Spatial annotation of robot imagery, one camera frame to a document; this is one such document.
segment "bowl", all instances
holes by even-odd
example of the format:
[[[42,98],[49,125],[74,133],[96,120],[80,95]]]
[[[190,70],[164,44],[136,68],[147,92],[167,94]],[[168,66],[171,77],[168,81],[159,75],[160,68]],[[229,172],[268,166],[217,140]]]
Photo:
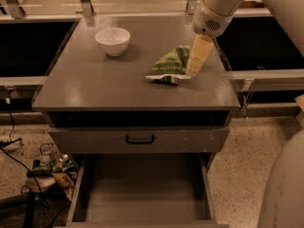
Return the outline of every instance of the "bowl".
[[[55,184],[56,180],[53,177],[35,177],[39,183],[41,192],[46,192],[49,187]],[[34,193],[40,193],[37,182],[34,178],[30,178],[26,181],[26,186],[30,187],[30,190]]]
[[[106,28],[95,35],[95,40],[106,54],[117,57],[127,49],[130,33],[124,28]]]

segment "closed drawer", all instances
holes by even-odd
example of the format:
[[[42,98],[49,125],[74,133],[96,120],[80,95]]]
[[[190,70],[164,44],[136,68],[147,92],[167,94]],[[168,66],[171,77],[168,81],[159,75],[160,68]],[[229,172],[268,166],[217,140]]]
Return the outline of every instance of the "closed drawer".
[[[200,154],[85,158],[66,226],[228,227],[216,222]]]
[[[49,134],[62,152],[104,154],[219,152],[229,133],[228,126],[160,129],[52,128]]]

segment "drawer handle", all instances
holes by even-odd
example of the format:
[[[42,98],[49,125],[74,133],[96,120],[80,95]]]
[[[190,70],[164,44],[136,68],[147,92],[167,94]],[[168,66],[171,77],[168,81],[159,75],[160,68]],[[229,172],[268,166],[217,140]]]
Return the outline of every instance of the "drawer handle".
[[[155,140],[154,135],[151,135],[151,138],[148,140],[143,140],[143,139],[136,139],[136,138],[130,138],[128,135],[125,136],[125,141],[128,144],[151,144]]]

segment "gray tabletop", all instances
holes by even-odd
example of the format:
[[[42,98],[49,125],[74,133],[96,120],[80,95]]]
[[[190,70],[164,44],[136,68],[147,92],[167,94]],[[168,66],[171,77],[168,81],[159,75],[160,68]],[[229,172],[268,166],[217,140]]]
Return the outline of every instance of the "gray tabletop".
[[[82,18],[32,107],[38,111],[227,109],[238,100],[214,49],[199,75],[181,85],[144,78],[166,52],[190,46],[192,17],[102,16]],[[128,49],[107,56],[95,42],[105,28],[129,30]]]

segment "drawer front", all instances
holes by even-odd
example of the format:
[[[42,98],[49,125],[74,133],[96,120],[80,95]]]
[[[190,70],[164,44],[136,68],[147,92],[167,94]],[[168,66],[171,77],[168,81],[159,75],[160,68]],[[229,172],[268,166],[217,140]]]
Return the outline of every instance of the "drawer front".
[[[66,225],[228,228],[217,224],[201,154],[90,156]]]
[[[219,152],[229,127],[199,130],[53,128],[49,134],[70,154]]]

